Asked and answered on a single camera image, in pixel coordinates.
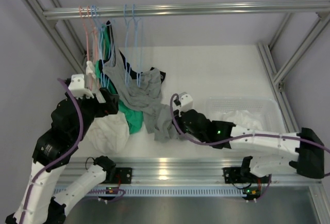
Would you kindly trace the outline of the white tank top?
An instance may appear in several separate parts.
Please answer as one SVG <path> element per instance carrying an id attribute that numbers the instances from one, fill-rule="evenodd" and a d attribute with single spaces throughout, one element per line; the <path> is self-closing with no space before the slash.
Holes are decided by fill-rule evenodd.
<path id="1" fill-rule="evenodd" d="M 247 110 L 236 110 L 223 113 L 221 115 L 222 121 L 232 122 L 236 125 L 248 128 L 263 131 L 262 122 L 258 117 Z"/>

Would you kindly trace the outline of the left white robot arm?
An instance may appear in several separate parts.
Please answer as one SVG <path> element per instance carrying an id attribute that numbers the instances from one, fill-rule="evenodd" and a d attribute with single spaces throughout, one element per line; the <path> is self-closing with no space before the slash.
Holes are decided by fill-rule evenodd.
<path id="1" fill-rule="evenodd" d="M 92 166 L 59 194 L 57 181 L 77 151 L 95 118 L 115 115 L 119 96 L 100 89 L 104 102 L 96 96 L 78 99 L 70 92 L 51 114 L 51 128 L 36 143 L 31 174 L 18 210 L 7 216 L 6 223 L 64 223 L 72 208 L 96 185 L 116 178 L 116 164 L 106 156 L 97 157 Z"/>

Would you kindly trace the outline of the gray tank top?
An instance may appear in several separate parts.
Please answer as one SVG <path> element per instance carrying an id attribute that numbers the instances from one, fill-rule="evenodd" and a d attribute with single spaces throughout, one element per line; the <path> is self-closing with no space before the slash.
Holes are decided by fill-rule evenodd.
<path id="1" fill-rule="evenodd" d="M 143 121 L 149 134 L 154 134 L 156 141 L 166 142 L 180 139 L 180 135 L 172 123 L 169 105 L 162 104 L 161 74 L 153 68 L 142 72 L 140 86 L 131 76 L 125 75 L 124 63 L 115 66 L 105 63 L 105 73 L 112 81 L 120 100 L 132 110 L 143 113 Z"/>

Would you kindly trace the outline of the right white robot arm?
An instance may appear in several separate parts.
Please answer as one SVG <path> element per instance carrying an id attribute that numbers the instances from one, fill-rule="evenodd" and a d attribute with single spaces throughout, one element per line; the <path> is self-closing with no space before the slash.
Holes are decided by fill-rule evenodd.
<path id="1" fill-rule="evenodd" d="M 329 149 L 312 129 L 304 127 L 298 133 L 286 134 L 259 133 L 232 122 L 211 121 L 194 109 L 173 111 L 172 121 L 177 131 L 196 145 L 264 153 L 243 159 L 240 175 L 245 181 L 286 172 L 310 179 L 327 176 L 324 153 Z"/>

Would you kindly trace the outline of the light blue wire hanger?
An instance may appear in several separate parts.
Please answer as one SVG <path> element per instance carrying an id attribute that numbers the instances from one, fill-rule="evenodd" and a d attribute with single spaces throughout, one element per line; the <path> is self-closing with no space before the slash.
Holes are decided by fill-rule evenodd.
<path id="1" fill-rule="evenodd" d="M 132 21 L 132 18 L 128 17 L 127 14 L 127 4 L 124 5 L 124 22 L 125 22 L 125 42 L 124 42 L 124 48 L 125 48 L 125 86 L 129 86 L 130 82 L 130 71 L 131 71 L 131 64 L 130 64 L 130 55 L 129 55 L 129 32 L 130 32 L 130 23 Z"/>

